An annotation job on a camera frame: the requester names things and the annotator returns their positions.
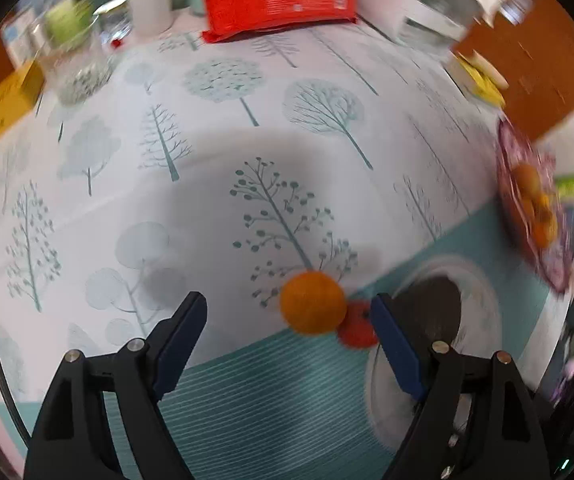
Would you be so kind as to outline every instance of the clear plastic container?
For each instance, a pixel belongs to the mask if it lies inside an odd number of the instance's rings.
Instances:
[[[64,105],[87,99],[112,75],[113,63],[102,48],[96,22],[57,46],[46,37],[38,50],[38,63],[47,83]]]

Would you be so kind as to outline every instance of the red fruit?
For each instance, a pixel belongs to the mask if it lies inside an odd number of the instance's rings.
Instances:
[[[370,348],[378,344],[378,336],[369,319],[370,302],[353,300],[347,302],[347,315],[336,329],[338,339],[348,348]]]

